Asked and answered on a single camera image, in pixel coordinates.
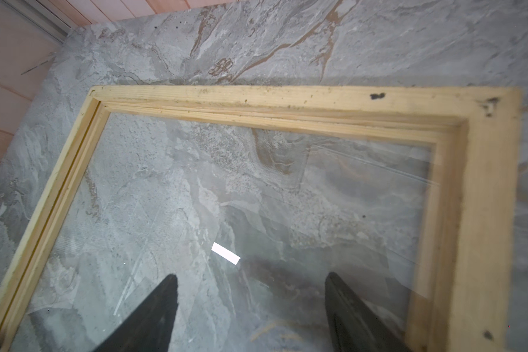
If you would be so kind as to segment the clear glass pane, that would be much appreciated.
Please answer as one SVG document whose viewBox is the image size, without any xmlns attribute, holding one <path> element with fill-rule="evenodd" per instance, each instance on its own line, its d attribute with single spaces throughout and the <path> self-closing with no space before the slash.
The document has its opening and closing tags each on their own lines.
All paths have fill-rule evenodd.
<svg viewBox="0 0 528 352">
<path fill-rule="evenodd" d="M 330 351 L 339 274 L 406 330 L 431 149 L 113 114 L 13 351 L 91 351 L 178 278 L 171 351 Z"/>
</svg>

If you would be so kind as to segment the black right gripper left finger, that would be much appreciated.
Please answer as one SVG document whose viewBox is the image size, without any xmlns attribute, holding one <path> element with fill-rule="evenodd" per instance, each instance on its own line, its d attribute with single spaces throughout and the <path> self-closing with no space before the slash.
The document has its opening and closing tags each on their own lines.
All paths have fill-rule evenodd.
<svg viewBox="0 0 528 352">
<path fill-rule="evenodd" d="M 178 309 L 178 279 L 166 276 L 96 351 L 167 352 Z"/>
</svg>

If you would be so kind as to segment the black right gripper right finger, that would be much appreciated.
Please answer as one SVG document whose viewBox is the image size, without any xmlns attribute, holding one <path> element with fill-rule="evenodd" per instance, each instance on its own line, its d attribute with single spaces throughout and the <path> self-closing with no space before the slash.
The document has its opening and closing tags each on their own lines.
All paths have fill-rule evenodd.
<svg viewBox="0 0 528 352">
<path fill-rule="evenodd" d="M 334 272 L 325 280 L 325 308 L 334 351 L 410 350 Z"/>
</svg>

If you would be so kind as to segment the light wooden picture frame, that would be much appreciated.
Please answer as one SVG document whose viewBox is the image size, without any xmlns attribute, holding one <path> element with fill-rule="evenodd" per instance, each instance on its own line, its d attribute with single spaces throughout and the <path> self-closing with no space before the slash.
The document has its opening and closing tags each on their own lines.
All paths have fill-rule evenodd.
<svg viewBox="0 0 528 352">
<path fill-rule="evenodd" d="M 406 344 L 503 351 L 522 91 L 514 87 L 114 85 L 90 89 L 0 285 L 8 351 L 113 112 L 433 147 Z"/>
</svg>

